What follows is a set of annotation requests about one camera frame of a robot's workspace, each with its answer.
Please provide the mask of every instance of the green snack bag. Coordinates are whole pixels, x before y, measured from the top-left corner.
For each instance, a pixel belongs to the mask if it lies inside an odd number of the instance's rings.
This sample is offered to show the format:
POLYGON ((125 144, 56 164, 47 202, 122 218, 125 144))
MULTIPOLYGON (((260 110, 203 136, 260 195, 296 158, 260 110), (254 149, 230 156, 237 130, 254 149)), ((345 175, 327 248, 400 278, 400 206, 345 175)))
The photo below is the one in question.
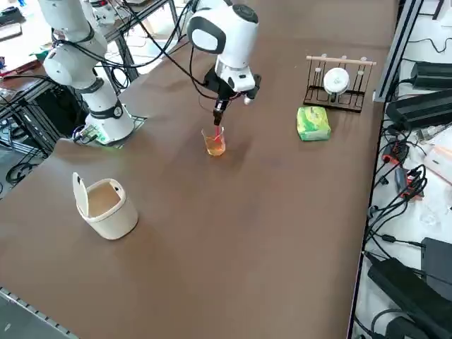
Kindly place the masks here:
POLYGON ((328 140, 331 127, 323 107, 300 107, 297 112, 297 130, 303 141, 328 140))

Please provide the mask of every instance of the black power supply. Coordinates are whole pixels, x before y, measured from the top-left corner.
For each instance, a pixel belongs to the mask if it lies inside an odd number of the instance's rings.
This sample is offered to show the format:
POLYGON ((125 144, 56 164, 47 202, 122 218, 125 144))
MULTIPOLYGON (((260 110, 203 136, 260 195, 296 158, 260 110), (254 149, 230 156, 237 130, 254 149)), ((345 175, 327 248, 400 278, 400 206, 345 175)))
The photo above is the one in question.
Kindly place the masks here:
POLYGON ((372 262, 371 278, 431 339, 452 339, 452 302, 395 258, 372 262))
POLYGON ((402 316, 391 320, 386 327, 385 337, 388 339, 429 339, 412 321, 402 316))
POLYGON ((414 88, 446 90, 452 88, 452 64, 417 61, 411 71, 414 88))
POLYGON ((452 89, 391 102, 386 110, 395 127, 421 129, 452 121, 452 89))

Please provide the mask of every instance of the black cable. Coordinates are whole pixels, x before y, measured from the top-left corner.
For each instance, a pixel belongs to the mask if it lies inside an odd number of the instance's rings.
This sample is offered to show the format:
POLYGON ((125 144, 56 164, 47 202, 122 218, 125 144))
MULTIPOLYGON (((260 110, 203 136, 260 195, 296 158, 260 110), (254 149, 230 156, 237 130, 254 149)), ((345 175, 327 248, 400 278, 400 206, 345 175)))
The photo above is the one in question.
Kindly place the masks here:
POLYGON ((433 40, 430 39, 429 37, 426 38, 426 39, 421 39, 421 40, 408 41, 408 43, 416 44, 418 42, 430 41, 430 43, 432 44, 432 47, 434 48, 436 53, 440 54, 440 53, 443 53, 444 51, 446 51, 446 49, 447 49, 447 41, 448 40, 452 40, 452 37, 448 37, 446 40, 444 40, 444 48, 442 50, 439 50, 438 47, 436 47, 436 45, 434 44, 433 40))
MULTIPOLYGON (((412 318, 416 318, 416 319, 421 319, 423 320, 423 322, 427 322, 427 323, 431 323, 431 321, 428 321, 427 319, 423 319, 421 316, 417 316, 415 314, 413 314, 412 312, 408 312, 408 311, 404 311, 402 309, 385 309, 384 311, 379 312, 373 319, 372 319, 372 323, 370 325, 370 331, 374 332, 375 331, 375 325, 376 322, 385 314, 389 314, 389 313, 401 313, 407 316, 410 316, 412 318)), ((415 326, 416 323, 413 322, 411 319, 407 319, 408 321, 411 321, 415 326)))
POLYGON ((399 192, 385 208, 381 209, 381 213, 378 215, 375 221, 373 221, 372 224, 367 225, 366 232, 364 233, 364 243, 369 241, 370 236, 372 236, 372 232, 378 232, 385 223, 387 223, 389 220, 394 219, 395 217, 398 217, 399 215, 403 214, 406 211, 406 209, 408 208, 408 201, 414 196, 420 194, 420 192, 422 192, 425 186, 427 185, 427 178, 425 177, 426 171, 427 169, 424 165, 419 165, 408 172, 408 175, 414 174, 412 181, 411 183, 407 184, 403 189, 401 189, 400 192, 405 192, 408 188, 410 188, 411 190, 410 193, 407 196, 402 197, 402 201, 400 203, 393 205, 395 201, 400 198, 399 192), (375 231, 373 231, 373 227, 378 221, 380 221, 383 217, 387 216, 388 214, 392 213, 396 208, 400 207, 403 203, 405 203, 405 207, 400 213, 392 215, 390 218, 381 223, 375 231))
POLYGON ((364 254, 371 254, 372 256, 378 256, 379 258, 382 258, 384 260, 387 259, 385 256, 382 256, 381 254, 377 254, 377 253, 366 251, 366 250, 364 250, 363 252, 364 252, 364 254))
POLYGON ((31 103, 29 103, 29 102, 27 102, 26 105, 22 105, 22 104, 20 104, 17 100, 16 100, 16 101, 7 100, 7 99, 6 99, 3 95, 1 95, 1 94, 0 94, 0 98, 3 99, 3 101, 5 102, 5 103, 0 103, 0 105, 1 105, 0 108, 2 108, 2 109, 8 109, 9 107, 14 106, 14 104, 21 105, 22 107, 25 107, 25 106, 40 107, 39 105, 31 104, 31 103))
POLYGON ((447 280, 444 280, 444 279, 441 279, 441 278, 438 278, 438 277, 436 277, 436 276, 434 276, 434 275, 432 275, 432 274, 429 274, 429 273, 425 272, 424 270, 418 270, 417 268, 411 268, 411 267, 410 267, 410 269, 411 269, 414 273, 416 273, 416 274, 418 274, 418 275, 427 276, 427 277, 430 277, 431 279, 435 279, 435 280, 438 280, 438 281, 440 281, 440 282, 442 282, 442 283, 444 283, 444 284, 447 284, 447 285, 452 286, 452 282, 447 281, 447 280))
POLYGON ((201 104, 201 96, 200 96, 200 95, 198 95, 198 104, 199 104, 199 107, 202 108, 202 109, 204 109, 206 112, 209 112, 209 113, 212 113, 212 112, 213 112, 213 111, 211 111, 210 109, 205 108, 205 107, 201 104))
POLYGON ((98 54, 96 54, 96 53, 93 53, 93 52, 91 52, 90 50, 86 49, 85 47, 82 47, 82 46, 80 46, 79 44, 76 44, 75 42, 71 42, 71 41, 68 41, 68 40, 56 40, 56 41, 54 42, 54 44, 68 44, 68 45, 70 45, 70 46, 72 46, 72 47, 78 49, 79 51, 81 51, 81 52, 84 53, 85 55, 91 57, 92 59, 94 59, 94 60, 96 60, 96 61, 99 61, 99 62, 105 63, 107 66, 118 66, 118 67, 122 67, 122 68, 126 68, 126 69, 137 69, 137 68, 140 68, 140 67, 144 67, 144 66, 147 66, 147 65, 153 63, 154 61, 156 61, 157 59, 159 59, 162 55, 167 56, 166 49, 169 47, 171 41, 173 40, 174 35, 175 35, 176 32, 177 32, 177 28, 179 27, 179 24, 180 24, 180 21, 181 21, 181 19, 182 19, 182 16, 184 15, 184 12, 185 12, 185 11, 188 11, 189 6, 191 5, 191 1, 189 1, 189 2, 185 5, 184 9, 182 10, 181 15, 180 15, 179 18, 177 19, 176 25, 175 25, 175 27, 174 27, 172 33, 169 35, 169 38, 168 38, 168 40, 167 40, 167 43, 165 44, 164 47, 161 47, 161 46, 155 41, 155 39, 152 37, 152 35, 151 35, 151 34, 146 30, 146 28, 144 27, 144 24, 139 20, 138 16, 137 16, 136 13, 133 11, 133 9, 131 9, 131 7, 129 6, 129 4, 127 4, 127 5, 128 5, 128 6, 127 6, 128 12, 136 19, 137 23, 142 27, 143 31, 147 33, 147 36, 154 42, 154 44, 156 45, 156 47, 160 50, 160 53, 159 53, 155 58, 153 58, 152 60, 147 61, 147 62, 142 63, 142 64, 134 64, 134 65, 120 64, 120 63, 117 63, 117 62, 114 62, 114 61, 107 60, 107 59, 104 58, 103 56, 100 56, 100 55, 98 55, 98 54))
POLYGON ((383 252, 385 256, 387 256, 389 259, 392 258, 392 256, 380 245, 380 243, 376 240, 376 237, 374 236, 374 233, 371 233, 371 239, 374 240, 375 245, 380 249, 380 251, 383 252))
POLYGON ((367 333, 368 335, 371 335, 371 331, 361 322, 359 321, 358 317, 356 316, 356 314, 353 316, 353 320, 355 321, 355 323, 358 324, 358 326, 360 328, 362 328, 362 330, 367 333))
POLYGON ((401 84, 403 84, 403 83, 410 83, 410 84, 413 84, 414 82, 415 82, 415 79, 414 79, 414 78, 408 78, 408 79, 400 80, 400 81, 398 81, 398 82, 393 82, 393 83, 391 84, 391 86, 389 86, 388 93, 387 93, 387 95, 386 95, 387 101, 385 101, 385 104, 386 104, 386 102, 389 101, 389 97, 392 96, 392 95, 396 92, 397 87, 398 87, 399 85, 401 85, 401 84))
POLYGON ((409 245, 413 245, 419 248, 425 248, 425 245, 420 243, 420 242, 413 242, 413 241, 409 241, 409 240, 399 240, 396 237, 394 237, 393 235, 390 234, 377 234, 375 232, 373 232, 373 235, 380 237, 381 240, 383 240, 384 242, 389 242, 389 243, 401 243, 401 244, 409 244, 409 245))
POLYGON ((187 41, 183 44, 181 44, 180 46, 178 46, 176 49, 173 49, 170 53, 168 53, 169 55, 176 53, 177 51, 179 51, 183 46, 187 46, 190 43, 190 41, 187 41))
POLYGON ((374 185, 374 189, 375 187, 377 187, 382 181, 383 179, 385 179, 393 170, 395 170, 397 167, 399 167, 402 164, 402 161, 398 162, 397 164, 395 164, 394 166, 392 166, 392 168, 387 171, 385 174, 383 174, 381 177, 379 177, 379 179, 376 181, 375 185, 374 185))
POLYGON ((27 133, 19 126, 14 127, 9 132, 12 140, 18 140, 27 135, 27 133))
MULTIPOLYGON (((396 137, 396 139, 395 139, 394 141, 388 142, 386 145, 384 145, 383 147, 381 147, 381 148, 379 149, 379 154, 381 153, 382 150, 384 150, 384 149, 386 148, 387 145, 392 145, 392 144, 395 144, 395 143, 402 143, 402 142, 407 141, 408 138, 411 136, 412 129, 411 129, 410 126, 406 126, 406 127, 408 128, 408 135, 405 135, 402 131, 399 131, 398 133, 399 133, 399 134, 402 134, 402 135, 403 135, 403 138, 402 138, 402 139, 398 139, 398 138, 396 137)), ((388 127, 386 127, 386 128, 383 129, 383 132, 385 133, 386 131, 389 131, 390 129, 394 129, 394 128, 395 128, 394 125, 388 126, 388 127)))
POLYGON ((124 19, 122 18, 122 16, 119 15, 118 10, 116 9, 116 7, 114 7, 114 4, 112 4, 112 2, 110 0, 108 0, 108 3, 110 4, 111 7, 113 7, 113 10, 116 12, 116 15, 118 16, 118 18, 122 21, 124 27, 127 26, 126 22, 124 21, 124 19))
POLYGON ((138 24, 141 26, 141 28, 143 29, 144 33, 146 33, 146 35, 148 36, 148 38, 155 44, 155 46, 163 53, 163 55, 165 55, 178 69, 180 69, 183 73, 185 73, 186 76, 188 76, 192 82, 196 82, 197 84, 199 84, 200 86, 204 86, 204 83, 200 82, 198 79, 194 78, 189 72, 187 72, 187 70, 182 67, 176 60, 174 60, 154 39, 154 37, 149 33, 149 31, 146 29, 146 27, 144 26, 144 24, 140 21, 139 17, 136 15, 136 13, 133 11, 133 9, 130 7, 129 3, 127 2, 127 0, 123 0, 124 5, 130 10, 131 14, 134 16, 134 18, 138 21, 138 24))
POLYGON ((9 171, 6 173, 6 182, 11 184, 12 186, 17 185, 21 182, 26 174, 23 174, 23 171, 28 171, 28 174, 32 172, 33 168, 37 166, 37 164, 32 164, 30 161, 39 153, 40 150, 31 150, 27 154, 25 154, 22 159, 12 166, 9 171))
POLYGON ((82 138, 82 136, 79 134, 81 132, 81 130, 85 127, 85 125, 80 125, 77 126, 73 132, 72 132, 72 141, 74 143, 77 143, 78 140, 80 140, 82 138))
POLYGON ((377 228, 376 230, 372 231, 374 233, 377 233, 387 222, 391 221, 392 219, 402 215, 408 208, 408 202, 405 203, 405 207, 397 214, 392 215, 391 217, 389 217, 388 219, 384 220, 377 228))
POLYGON ((3 80, 19 79, 19 78, 36 78, 36 79, 41 79, 44 81, 49 81, 50 83, 53 83, 54 85, 56 85, 58 87, 64 87, 62 84, 57 83, 55 80, 52 80, 52 78, 50 78, 49 76, 39 76, 39 75, 31 75, 31 74, 13 74, 11 76, 4 76, 3 80))
POLYGON ((211 100, 217 100, 217 98, 216 97, 210 97, 210 96, 208 96, 208 95, 206 95, 206 94, 204 94, 204 93, 202 93, 201 92, 201 90, 198 88, 198 86, 195 84, 195 78, 193 77, 193 70, 192 70, 192 64, 193 64, 193 53, 194 53, 194 47, 193 46, 191 46, 191 52, 190 52, 190 62, 189 62, 189 72, 190 72, 190 79, 191 79, 191 82, 193 83, 193 86, 195 87, 195 89, 196 89, 196 92, 198 92, 199 93, 199 95, 201 96, 201 97, 206 97, 207 99, 211 99, 211 100))
POLYGON ((402 58, 402 60, 409 61, 409 62, 422 62, 420 60, 412 60, 412 59, 407 59, 407 58, 402 58))
POLYGON ((411 141, 406 141, 405 143, 409 143, 410 145, 413 145, 413 146, 419 148, 424 153, 424 155, 427 156, 427 153, 424 151, 424 148, 419 146, 417 143, 412 143, 411 141))
POLYGON ((375 171, 375 175, 377 175, 384 167, 384 165, 386 165, 388 162, 383 162, 383 164, 381 164, 381 166, 377 169, 377 171, 375 171))
POLYGON ((182 23, 182 26, 179 26, 181 32, 184 30, 185 21, 186 21, 186 15, 185 15, 185 18, 184 18, 184 22, 182 23))
POLYGON ((110 77, 112 79, 113 84, 120 90, 125 90, 131 84, 129 75, 127 74, 126 70, 123 69, 122 67, 111 67, 110 68, 110 77), (126 77, 126 80, 124 81, 124 83, 121 83, 121 81, 119 81, 118 78, 116 77, 116 74, 114 73, 114 71, 116 71, 116 70, 120 70, 126 77))

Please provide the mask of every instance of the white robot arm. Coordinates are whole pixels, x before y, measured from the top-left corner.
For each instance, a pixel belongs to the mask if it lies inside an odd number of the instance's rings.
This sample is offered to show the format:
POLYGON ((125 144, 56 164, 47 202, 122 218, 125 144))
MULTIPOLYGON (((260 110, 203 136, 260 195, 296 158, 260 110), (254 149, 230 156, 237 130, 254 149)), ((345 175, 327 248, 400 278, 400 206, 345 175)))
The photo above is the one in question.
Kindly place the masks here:
MULTIPOLYGON (((105 6, 105 0, 89 0, 105 6)), ((245 5, 223 0, 192 0, 194 14, 187 24, 187 35, 195 48, 217 54, 215 66, 206 74, 204 86, 216 92, 213 110, 219 124, 227 103, 239 95, 245 103, 254 99, 261 77, 251 73, 249 56, 254 47, 258 18, 245 5)), ((39 0, 42 13, 52 29, 63 32, 70 44, 56 46, 44 61, 44 68, 57 83, 74 87, 86 101, 90 114, 86 124, 94 127, 97 140, 110 144, 126 138, 133 131, 133 120, 121 104, 112 85, 97 77, 93 67, 104 56, 107 41, 95 31, 82 9, 80 0, 39 0)))
MULTIPOLYGON (((93 30, 79 0, 39 0, 42 13, 50 26, 63 32, 68 41, 103 56, 107 41, 93 30)), ((90 114, 86 124, 96 129, 97 140, 105 145, 127 137, 133 131, 133 120, 119 101, 112 85, 97 77, 93 67, 97 60, 77 48, 61 44, 44 61, 50 78, 74 87, 86 101, 90 114)))
POLYGON ((205 77, 205 87, 218 94, 213 110, 218 125, 232 98, 244 95, 247 105, 259 89, 261 77, 249 68, 258 16, 248 6, 233 5, 229 0, 195 0, 192 11, 187 24, 190 42, 201 51, 218 55, 215 67, 205 77))

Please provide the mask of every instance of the brown table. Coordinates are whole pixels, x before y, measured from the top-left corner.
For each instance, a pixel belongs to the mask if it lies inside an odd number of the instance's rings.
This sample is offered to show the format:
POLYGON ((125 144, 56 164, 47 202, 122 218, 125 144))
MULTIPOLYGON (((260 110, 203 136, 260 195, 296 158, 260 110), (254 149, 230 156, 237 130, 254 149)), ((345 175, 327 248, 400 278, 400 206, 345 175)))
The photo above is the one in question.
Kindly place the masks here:
MULTIPOLYGON (((251 66, 263 80, 252 106, 226 111, 226 153, 206 155, 212 117, 162 63, 122 95, 149 116, 124 148, 59 141, 0 203, 0 285, 81 338, 346 336, 381 107, 368 95, 361 114, 329 111, 331 140, 315 143, 300 141, 295 113, 307 54, 379 62, 374 88, 396 4, 247 3, 262 22, 251 66), (131 234, 109 242, 82 221, 74 171, 123 184, 140 213, 131 234)), ((186 64, 189 47, 174 56, 186 64)), ((197 53, 195 75, 212 61, 197 53)))

